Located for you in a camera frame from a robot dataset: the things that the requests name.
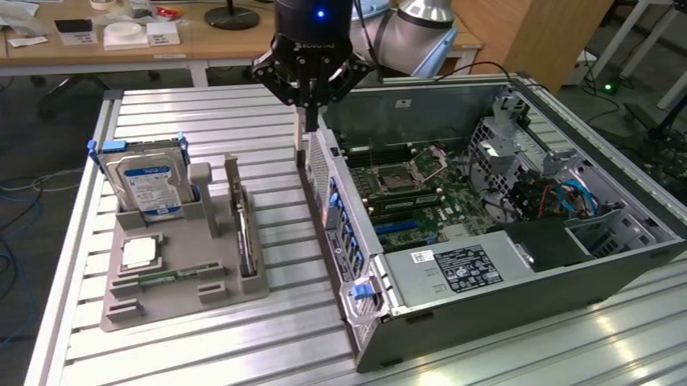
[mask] sticker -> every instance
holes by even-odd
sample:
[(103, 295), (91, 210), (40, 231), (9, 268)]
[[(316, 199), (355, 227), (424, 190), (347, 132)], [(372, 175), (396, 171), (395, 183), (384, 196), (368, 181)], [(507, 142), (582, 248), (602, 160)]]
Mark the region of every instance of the sticker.
[(39, 36), (37, 38), (28, 38), (28, 39), (8, 39), (8, 43), (12, 44), (12, 47), (24, 47), (24, 46), (32, 46), (33, 44), (44, 43), (47, 42), (47, 39), (43, 36)]
[(140, 211), (148, 215), (163, 215), (180, 209), (176, 187), (168, 184), (172, 177), (168, 166), (129, 169), (124, 177)]
[(396, 109), (406, 109), (410, 107), (411, 99), (399, 99), (396, 101)]
[(410, 256), (412, 257), (412, 261), (415, 263), (424, 263), (426, 261), (434, 260), (434, 252), (431, 251), (431, 249), (427, 249), (426, 251), (412, 252)]
[(167, 44), (170, 43), (170, 39), (167, 35), (151, 35), (154, 44)]
[(391, 203), (384, 207), (384, 209), (394, 209), (396, 207), (412, 207), (412, 205), (412, 203)]
[(183, 59), (186, 54), (156, 54), (152, 56), (155, 59)]
[(434, 203), (438, 200), (438, 198), (439, 198), (438, 195), (430, 195), (427, 197), (420, 197), (419, 199), (415, 200), (415, 205), (419, 205), (422, 203)]
[(474, 290), (503, 281), (502, 275), (482, 245), (455, 249), (434, 255), (451, 290), (456, 293)]

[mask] motherboard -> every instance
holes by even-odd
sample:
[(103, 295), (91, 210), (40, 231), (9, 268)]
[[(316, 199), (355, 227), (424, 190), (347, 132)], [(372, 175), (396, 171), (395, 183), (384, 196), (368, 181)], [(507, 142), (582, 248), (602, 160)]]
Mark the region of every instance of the motherboard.
[(386, 253), (480, 235), (496, 224), (444, 144), (350, 151), (347, 161)]

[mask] blue hard drive label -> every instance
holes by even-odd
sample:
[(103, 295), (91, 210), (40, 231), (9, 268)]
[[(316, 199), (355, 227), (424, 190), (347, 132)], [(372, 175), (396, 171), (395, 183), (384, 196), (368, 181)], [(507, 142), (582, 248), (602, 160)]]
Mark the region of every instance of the blue hard drive label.
[(131, 195), (139, 210), (147, 215), (167, 215), (180, 210), (182, 199), (176, 187), (168, 183), (168, 166), (144, 167), (124, 171)]

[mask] power supply label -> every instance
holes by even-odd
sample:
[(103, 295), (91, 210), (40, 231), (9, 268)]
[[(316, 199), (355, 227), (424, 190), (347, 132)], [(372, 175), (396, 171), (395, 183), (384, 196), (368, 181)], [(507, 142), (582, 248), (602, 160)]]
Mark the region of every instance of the power supply label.
[(503, 281), (482, 245), (435, 253), (434, 258), (454, 292), (460, 293)]

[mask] black cable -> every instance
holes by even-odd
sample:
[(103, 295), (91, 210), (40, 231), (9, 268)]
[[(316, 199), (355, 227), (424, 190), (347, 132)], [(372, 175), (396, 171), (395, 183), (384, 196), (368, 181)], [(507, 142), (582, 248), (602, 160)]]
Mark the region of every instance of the black cable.
[(367, 41), (367, 51), (370, 52), (370, 57), (372, 58), (372, 62), (375, 63), (376, 68), (376, 80), (380, 84), (384, 83), (384, 78), (382, 77), (382, 66), (379, 65), (379, 59), (376, 58), (375, 47), (372, 46), (372, 40), (370, 39), (370, 34), (367, 33), (366, 26), (366, 18), (363, 17), (363, 5), (360, 4), (360, 0), (354, 0), (355, 12), (358, 13), (358, 19), (360, 20), (360, 27), (363, 28), (363, 35), (366, 36)]
[(503, 66), (499, 63), (492, 62), (490, 60), (484, 60), (482, 62), (474, 62), (472, 64), (467, 64), (463, 67), (456, 68), (447, 75), (439, 76), (434, 81), (438, 82), (439, 80), (443, 80), (444, 78), (447, 78), (448, 76), (455, 74), (458, 71), (466, 70), (467, 68), (471, 68), (471, 67), (476, 66), (478, 64), (491, 64), (492, 66), (496, 66), (502, 70), (502, 72), (506, 75), (506, 77), (508, 78), (508, 80), (511, 80), (511, 75), (508, 74), (508, 70), (506, 68), (503, 68)]
[[(12, 259), (15, 259), (12, 249), (9, 248), (7, 241), (0, 239), (0, 244), (8, 251), (8, 255), (12, 257)], [(17, 265), (15, 263), (12, 263), (11, 261), (9, 261), (9, 264), (12, 264), (12, 267), (13, 267), (13, 275), (12, 275), (12, 279), (9, 280), (8, 288), (5, 288), (3, 293), (0, 294), (0, 301), (8, 296), (9, 292), (12, 291), (13, 285), (17, 282), (17, 276), (19, 276)]]
[(620, 105), (612, 99), (606, 98), (604, 96), (600, 96), (596, 94), (596, 78), (594, 77), (594, 71), (591, 70), (590, 58), (587, 57), (587, 49), (584, 49), (584, 62), (586, 62), (586, 66), (587, 66), (587, 73), (584, 75), (586, 86), (580, 87), (582, 91), (586, 94), (591, 95), (592, 97), (603, 99), (604, 101), (612, 103), (611, 110), (604, 111), (603, 113), (599, 113), (598, 115), (587, 118), (586, 124), (588, 125), (588, 124), (591, 124), (591, 122), (595, 119), (603, 117), (604, 115), (608, 115), (608, 114), (612, 114), (612, 113), (616, 113), (618, 111), (620, 111)]
[(29, 180), (29, 181), (32, 181), (32, 182), (33, 182), (33, 181), (37, 181), (39, 193), (36, 194), (36, 197), (33, 198), (33, 202), (29, 204), (29, 206), (28, 206), (28, 207), (21, 211), (21, 213), (19, 213), (19, 214), (16, 215), (16, 217), (13, 217), (13, 218), (11, 219), (11, 221), (8, 221), (8, 222), (5, 223), (5, 225), (3, 225), (3, 226), (0, 227), (0, 232), (1, 232), (1, 231), (4, 231), (7, 228), (9, 228), (9, 227), (13, 225), (13, 223), (16, 223), (16, 222), (19, 221), (19, 219), (20, 219), (21, 217), (24, 217), (24, 215), (31, 211), (31, 209), (33, 209), (33, 207), (37, 205), (37, 203), (39, 203), (39, 201), (40, 201), (40, 199), (41, 199), (41, 196), (43, 196), (43, 181), (41, 181), (39, 178), (36, 178), (36, 177), (15, 177), (15, 178), (12, 178), (12, 179), (5, 179), (5, 180), (0, 181), (0, 185), (1, 185), (1, 186), (5, 186), (5, 183), (8, 183), (8, 182), (12, 182), (12, 181), (21, 181), (21, 180), (25, 180), (25, 179), (28, 179), (28, 180)]

